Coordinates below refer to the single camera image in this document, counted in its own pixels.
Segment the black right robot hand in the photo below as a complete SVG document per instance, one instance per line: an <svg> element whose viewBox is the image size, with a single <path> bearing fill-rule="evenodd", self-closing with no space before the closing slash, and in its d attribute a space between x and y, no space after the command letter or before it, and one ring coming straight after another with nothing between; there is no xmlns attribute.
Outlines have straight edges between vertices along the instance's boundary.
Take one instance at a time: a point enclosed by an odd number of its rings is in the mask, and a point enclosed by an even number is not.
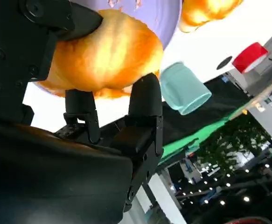
<svg viewBox="0 0 272 224"><path fill-rule="evenodd" d="M162 157L163 52L146 24L0 0L0 224L117 224Z"/></svg>

